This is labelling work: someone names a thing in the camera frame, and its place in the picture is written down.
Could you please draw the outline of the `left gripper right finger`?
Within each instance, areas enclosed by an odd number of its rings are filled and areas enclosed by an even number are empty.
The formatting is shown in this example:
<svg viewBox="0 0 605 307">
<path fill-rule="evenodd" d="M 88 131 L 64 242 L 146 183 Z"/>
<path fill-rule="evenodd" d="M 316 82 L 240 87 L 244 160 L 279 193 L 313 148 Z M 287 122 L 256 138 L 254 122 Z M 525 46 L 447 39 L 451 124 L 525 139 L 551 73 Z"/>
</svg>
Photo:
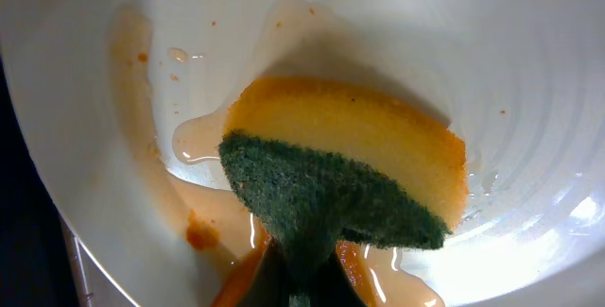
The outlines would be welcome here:
<svg viewBox="0 0 605 307">
<path fill-rule="evenodd" d="M 351 285 L 335 252 L 313 277 L 311 307 L 366 307 Z"/>
</svg>

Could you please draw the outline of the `green and yellow sponge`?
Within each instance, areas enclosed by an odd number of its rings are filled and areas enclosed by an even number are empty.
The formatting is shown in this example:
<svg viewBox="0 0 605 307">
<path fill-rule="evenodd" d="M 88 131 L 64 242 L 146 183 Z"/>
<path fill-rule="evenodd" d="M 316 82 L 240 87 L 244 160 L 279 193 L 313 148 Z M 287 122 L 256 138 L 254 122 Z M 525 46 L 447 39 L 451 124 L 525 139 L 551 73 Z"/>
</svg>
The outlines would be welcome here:
<svg viewBox="0 0 605 307">
<path fill-rule="evenodd" d="M 438 249 L 468 197 L 465 145 L 396 97 L 304 77 L 253 81 L 218 148 L 237 197 L 308 277 L 340 240 Z"/>
</svg>

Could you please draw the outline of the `white plate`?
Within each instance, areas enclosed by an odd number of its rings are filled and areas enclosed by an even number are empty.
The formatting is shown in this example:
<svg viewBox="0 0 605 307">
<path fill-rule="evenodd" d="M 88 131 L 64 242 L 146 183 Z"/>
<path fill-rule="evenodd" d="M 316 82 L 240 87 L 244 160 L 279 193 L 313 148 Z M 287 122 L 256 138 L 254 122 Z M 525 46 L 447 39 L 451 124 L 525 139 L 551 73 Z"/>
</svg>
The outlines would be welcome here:
<svg viewBox="0 0 605 307">
<path fill-rule="evenodd" d="M 466 144 L 442 249 L 366 247 L 381 306 L 604 302 L 604 0 L 1 0 L 29 154 L 138 306 L 208 306 L 260 230 L 214 153 L 264 73 L 395 94 Z"/>
</svg>

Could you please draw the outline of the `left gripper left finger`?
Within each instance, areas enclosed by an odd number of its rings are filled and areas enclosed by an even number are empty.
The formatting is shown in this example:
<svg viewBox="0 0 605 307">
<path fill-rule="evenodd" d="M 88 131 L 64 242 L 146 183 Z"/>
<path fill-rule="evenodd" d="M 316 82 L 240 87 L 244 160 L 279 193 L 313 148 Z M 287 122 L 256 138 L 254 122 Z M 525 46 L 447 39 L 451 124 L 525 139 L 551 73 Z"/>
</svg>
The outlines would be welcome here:
<svg viewBox="0 0 605 307">
<path fill-rule="evenodd" d="M 278 243 L 270 243 L 255 271 L 251 285 L 237 307 L 287 307 L 289 274 Z"/>
</svg>

